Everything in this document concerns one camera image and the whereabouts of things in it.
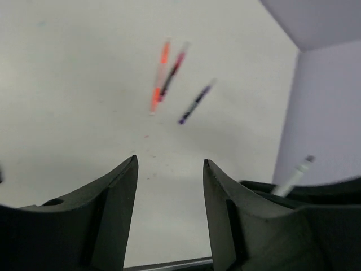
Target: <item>white wall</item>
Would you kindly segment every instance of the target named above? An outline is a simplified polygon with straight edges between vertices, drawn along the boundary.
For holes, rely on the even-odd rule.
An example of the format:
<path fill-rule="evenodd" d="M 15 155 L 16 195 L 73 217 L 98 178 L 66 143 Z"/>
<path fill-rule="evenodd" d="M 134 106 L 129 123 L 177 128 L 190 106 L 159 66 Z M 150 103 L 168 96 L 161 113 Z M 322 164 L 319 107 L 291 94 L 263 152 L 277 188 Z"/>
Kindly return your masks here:
<path fill-rule="evenodd" d="M 203 159 L 270 182 L 297 49 L 254 0 L 0 2 L 0 202 L 42 204 L 139 159 L 126 266 L 210 255 Z M 167 36 L 192 46 L 148 116 Z M 186 125 L 198 91 L 218 84 Z"/>
<path fill-rule="evenodd" d="M 359 0 L 261 2 L 302 51 L 361 39 Z"/>
<path fill-rule="evenodd" d="M 361 41 L 300 55 L 274 182 L 307 154 L 316 156 L 301 185 L 361 174 Z"/>

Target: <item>pen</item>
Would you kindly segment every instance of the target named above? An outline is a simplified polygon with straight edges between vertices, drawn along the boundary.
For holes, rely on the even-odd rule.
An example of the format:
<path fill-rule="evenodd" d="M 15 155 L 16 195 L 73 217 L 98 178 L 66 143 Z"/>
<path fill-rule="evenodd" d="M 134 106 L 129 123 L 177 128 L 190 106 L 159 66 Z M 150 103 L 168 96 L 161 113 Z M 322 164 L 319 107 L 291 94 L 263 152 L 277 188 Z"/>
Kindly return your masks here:
<path fill-rule="evenodd" d="M 156 78 L 156 85 L 153 92 L 152 97 L 152 105 L 151 105 L 151 115 L 155 114 L 155 110 L 157 108 L 159 102 L 160 88 L 163 80 L 164 70 L 168 61 L 168 55 L 170 51 L 170 41 L 166 41 L 162 51 L 162 58 L 158 69 L 158 74 Z"/>
<path fill-rule="evenodd" d="M 213 85 L 215 84 L 216 79 L 212 79 L 211 82 L 201 91 L 201 93 L 197 96 L 197 98 L 195 99 L 195 101 L 191 104 L 191 106 L 189 106 L 188 110 L 186 111 L 186 113 L 183 114 L 182 118 L 178 121 L 179 124 L 184 124 L 187 120 L 187 118 L 189 118 L 189 116 L 191 115 L 191 113 L 194 111 L 194 109 L 197 108 L 197 106 L 199 105 L 199 103 L 202 101 L 202 99 L 204 98 L 204 96 L 206 96 L 206 94 L 210 91 L 210 89 L 213 87 Z"/>
<path fill-rule="evenodd" d="M 2 169 L 0 167 L 0 183 L 2 183 L 3 181 L 4 179 L 3 179 Z"/>
<path fill-rule="evenodd" d="M 186 56 L 186 52 L 187 52 L 189 46 L 190 46 L 190 43 L 186 42 L 183 45 L 183 48 L 181 49 L 180 53 L 178 54 L 177 59 L 175 61 L 175 64 L 174 64 L 170 74 L 168 75 L 167 80 L 165 81 L 164 86 L 163 86 L 163 88 L 162 88 L 162 90 L 160 92 L 160 95 L 159 95 L 159 101 L 160 102 L 163 101 L 164 96 L 168 91 L 170 82 L 171 82 L 172 78 L 175 76 L 175 74 L 177 73 L 177 71 L 179 69 L 179 66 L 181 66 L 182 61 L 183 61 L 184 57 Z"/>
<path fill-rule="evenodd" d="M 286 197 L 299 182 L 305 172 L 309 170 L 309 167 L 314 160 L 314 156 L 307 155 L 306 158 L 298 166 L 296 166 L 296 171 L 293 176 L 285 184 L 276 186 L 271 193 L 276 196 Z"/>

